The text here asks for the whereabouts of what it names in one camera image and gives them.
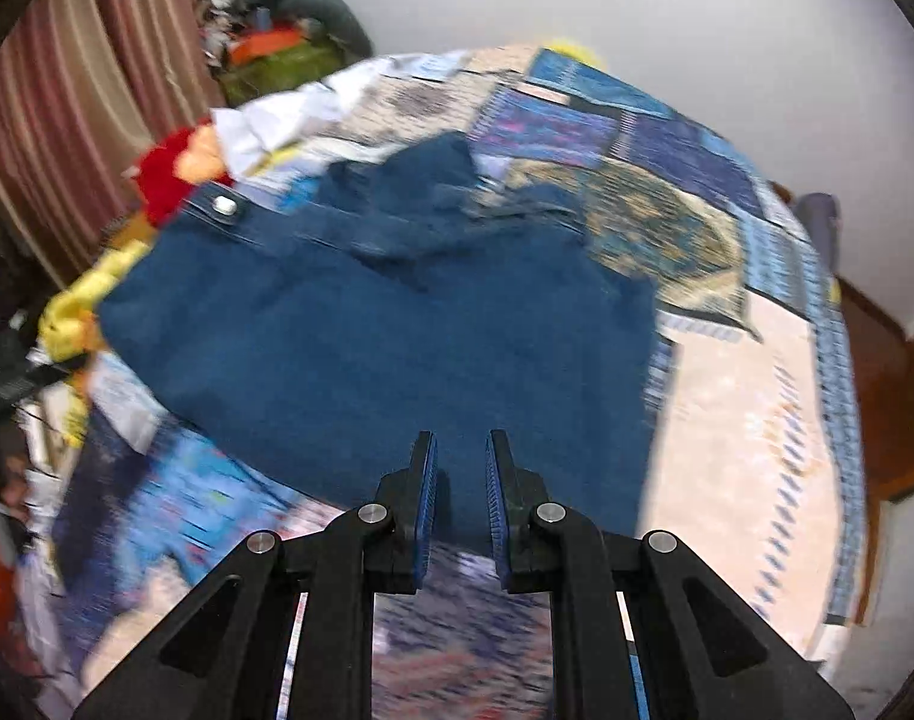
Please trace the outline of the left hand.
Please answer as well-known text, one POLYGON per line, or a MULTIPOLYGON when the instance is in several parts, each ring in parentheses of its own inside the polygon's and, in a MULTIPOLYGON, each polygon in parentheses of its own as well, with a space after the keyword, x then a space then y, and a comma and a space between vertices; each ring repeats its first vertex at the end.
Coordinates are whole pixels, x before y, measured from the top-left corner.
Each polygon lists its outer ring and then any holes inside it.
POLYGON ((27 505, 29 483, 22 473, 4 472, 0 476, 0 505, 2 511, 9 517, 25 522, 29 518, 29 505, 27 505))

